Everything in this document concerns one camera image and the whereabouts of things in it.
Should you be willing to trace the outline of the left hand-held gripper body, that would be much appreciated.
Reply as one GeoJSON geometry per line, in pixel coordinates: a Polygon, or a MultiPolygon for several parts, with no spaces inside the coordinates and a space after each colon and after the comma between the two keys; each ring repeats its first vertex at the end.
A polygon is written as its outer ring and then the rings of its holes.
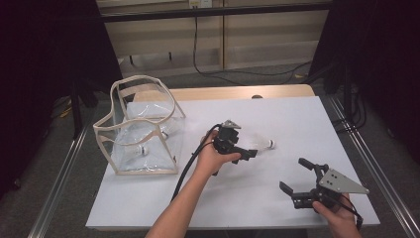
{"type": "Polygon", "coordinates": [[[239,141],[240,126],[231,120],[221,124],[218,135],[213,139],[213,146],[220,154],[239,153],[240,148],[235,144],[239,141]]]}

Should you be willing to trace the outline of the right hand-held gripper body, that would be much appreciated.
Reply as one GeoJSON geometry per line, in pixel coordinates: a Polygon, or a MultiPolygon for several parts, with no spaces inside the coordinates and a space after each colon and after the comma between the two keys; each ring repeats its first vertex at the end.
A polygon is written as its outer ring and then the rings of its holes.
{"type": "Polygon", "coordinates": [[[314,164],[315,187],[309,192],[293,192],[291,199],[296,209],[312,208],[319,201],[327,208],[336,208],[343,193],[369,194],[369,190],[328,165],[314,164]]]}

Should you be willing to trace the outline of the clear bag with beige trim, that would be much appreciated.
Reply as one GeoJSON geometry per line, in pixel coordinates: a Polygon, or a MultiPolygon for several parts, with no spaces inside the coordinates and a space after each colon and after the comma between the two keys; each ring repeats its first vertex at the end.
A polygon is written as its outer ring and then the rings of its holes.
{"type": "Polygon", "coordinates": [[[175,175],[183,143],[186,115],[157,78],[134,75],[113,83],[110,111],[93,124],[97,144],[117,175],[175,175]],[[175,136],[165,141],[161,130],[175,136]],[[144,145],[149,153],[132,157],[144,145]]]}

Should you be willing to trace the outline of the person's left hand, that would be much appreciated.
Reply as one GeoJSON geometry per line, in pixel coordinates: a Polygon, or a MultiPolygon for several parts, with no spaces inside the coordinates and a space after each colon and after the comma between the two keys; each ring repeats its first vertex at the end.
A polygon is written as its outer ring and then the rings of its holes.
{"type": "Polygon", "coordinates": [[[204,141],[205,146],[198,155],[198,162],[191,176],[193,179],[209,180],[224,164],[238,160],[241,157],[240,153],[219,154],[213,146],[213,139],[217,135],[218,131],[213,130],[204,141]]]}

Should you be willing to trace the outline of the person's right hand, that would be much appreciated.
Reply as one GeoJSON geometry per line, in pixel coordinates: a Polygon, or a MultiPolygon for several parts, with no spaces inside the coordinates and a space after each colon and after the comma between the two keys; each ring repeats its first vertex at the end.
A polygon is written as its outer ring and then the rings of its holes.
{"type": "Polygon", "coordinates": [[[314,201],[312,205],[313,208],[327,220],[331,233],[360,233],[356,226],[355,215],[352,212],[343,207],[340,207],[336,212],[333,212],[319,201],[314,201]]]}

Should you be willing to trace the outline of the white table mat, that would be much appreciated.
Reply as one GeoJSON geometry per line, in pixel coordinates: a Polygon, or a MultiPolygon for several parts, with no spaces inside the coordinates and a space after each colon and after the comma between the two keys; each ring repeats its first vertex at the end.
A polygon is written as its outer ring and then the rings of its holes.
{"type": "MultiPolygon", "coordinates": [[[[317,96],[195,100],[180,106],[186,115],[181,166],[206,131],[227,119],[240,125],[241,146],[252,134],[275,142],[274,149],[228,163],[209,179],[190,222],[193,229],[320,227],[325,220],[311,209],[294,208],[280,184],[296,191],[314,187],[316,177],[299,165],[301,158],[358,177],[317,96]]],[[[176,183],[175,175],[117,176],[108,169],[86,225],[102,231],[146,229],[168,206],[176,183]]]]}

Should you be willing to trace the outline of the black metal stand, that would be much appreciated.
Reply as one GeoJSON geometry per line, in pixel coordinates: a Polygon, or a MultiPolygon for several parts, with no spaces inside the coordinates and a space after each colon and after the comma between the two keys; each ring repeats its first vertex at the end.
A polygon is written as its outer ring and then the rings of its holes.
{"type": "Polygon", "coordinates": [[[345,63],[333,62],[324,78],[324,90],[327,94],[336,93],[339,88],[343,89],[343,102],[345,116],[352,115],[352,81],[350,72],[345,63]]]}
{"type": "Polygon", "coordinates": [[[80,103],[87,108],[94,108],[98,104],[93,81],[88,78],[74,80],[70,89],[70,99],[74,126],[73,138],[76,139],[83,129],[80,103]]]}

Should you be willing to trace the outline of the dark curtain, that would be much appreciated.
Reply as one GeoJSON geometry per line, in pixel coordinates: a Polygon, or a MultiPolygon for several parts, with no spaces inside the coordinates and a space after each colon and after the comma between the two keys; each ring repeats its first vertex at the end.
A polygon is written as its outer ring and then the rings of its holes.
{"type": "Polygon", "coordinates": [[[54,102],[94,106],[122,77],[97,0],[0,0],[0,198],[51,123],[54,102]]]}
{"type": "Polygon", "coordinates": [[[420,0],[332,0],[310,75],[348,76],[420,164],[420,0]]]}

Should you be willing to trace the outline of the metal floor rail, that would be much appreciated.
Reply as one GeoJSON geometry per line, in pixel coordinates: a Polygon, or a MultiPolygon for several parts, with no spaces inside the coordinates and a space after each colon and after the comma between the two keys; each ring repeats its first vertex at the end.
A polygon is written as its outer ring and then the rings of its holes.
{"type": "Polygon", "coordinates": [[[353,126],[345,116],[343,104],[336,97],[330,97],[329,101],[338,117],[343,121],[345,132],[356,146],[372,178],[375,180],[387,203],[390,205],[390,209],[396,216],[396,219],[400,223],[407,237],[420,238],[420,226],[417,224],[417,221],[406,206],[405,202],[390,183],[358,129],[353,126]]]}
{"type": "Polygon", "coordinates": [[[72,171],[75,160],[84,142],[86,133],[87,126],[83,126],[77,136],[72,140],[70,148],[66,154],[66,157],[64,158],[63,164],[53,183],[52,189],[50,190],[50,193],[45,200],[35,223],[32,226],[28,238],[45,238],[50,223],[53,219],[55,210],[59,204],[59,200],[65,189],[68,177],[72,171]]]}

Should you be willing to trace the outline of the white wall socket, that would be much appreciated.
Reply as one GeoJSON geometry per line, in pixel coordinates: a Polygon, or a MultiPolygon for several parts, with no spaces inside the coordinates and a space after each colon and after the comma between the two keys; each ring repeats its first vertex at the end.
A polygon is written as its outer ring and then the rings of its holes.
{"type": "Polygon", "coordinates": [[[213,1],[212,0],[188,0],[189,7],[191,9],[195,8],[212,8],[213,1]]]}

